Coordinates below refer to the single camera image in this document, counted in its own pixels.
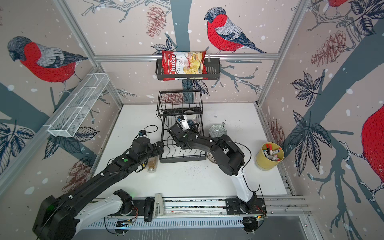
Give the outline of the white brown patterned bowl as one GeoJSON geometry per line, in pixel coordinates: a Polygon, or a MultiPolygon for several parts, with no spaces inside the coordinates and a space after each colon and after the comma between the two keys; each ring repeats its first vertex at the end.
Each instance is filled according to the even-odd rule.
{"type": "Polygon", "coordinates": [[[207,157],[208,157],[208,159],[209,159],[210,162],[212,162],[212,163],[214,163],[214,164],[217,163],[216,160],[215,160],[215,158],[214,158],[214,156],[213,156],[211,153],[208,153],[208,152],[207,152],[207,157]]]}

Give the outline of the white ceramic bowl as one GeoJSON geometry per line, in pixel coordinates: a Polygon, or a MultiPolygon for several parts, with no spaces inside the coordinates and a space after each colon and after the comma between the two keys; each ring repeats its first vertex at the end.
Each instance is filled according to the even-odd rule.
{"type": "Polygon", "coordinates": [[[189,119],[195,119],[196,118],[196,113],[192,110],[184,111],[183,115],[187,116],[187,118],[189,118],[189,119]]]}

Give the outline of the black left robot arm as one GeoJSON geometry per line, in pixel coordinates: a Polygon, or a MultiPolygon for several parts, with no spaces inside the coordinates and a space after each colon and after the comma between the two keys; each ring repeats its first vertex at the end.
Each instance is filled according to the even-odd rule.
{"type": "Polygon", "coordinates": [[[132,146],[113,158],[99,174],[81,186],[58,198],[49,196],[42,201],[33,232],[40,240],[70,240],[81,220],[77,215],[98,195],[135,172],[151,157],[164,152],[164,143],[151,143],[147,137],[137,137],[132,146]]]}

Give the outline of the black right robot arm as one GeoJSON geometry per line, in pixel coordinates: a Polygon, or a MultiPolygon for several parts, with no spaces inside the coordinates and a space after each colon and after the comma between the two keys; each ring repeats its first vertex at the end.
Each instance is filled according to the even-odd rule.
{"type": "Polygon", "coordinates": [[[237,196],[226,199],[225,209],[228,215],[267,216],[264,198],[258,198],[257,192],[251,190],[247,183],[244,167],[245,154],[229,136],[209,138],[199,135],[195,127],[191,127],[186,117],[180,116],[167,132],[178,147],[183,150],[201,150],[210,153],[222,172],[231,177],[237,196]]]}

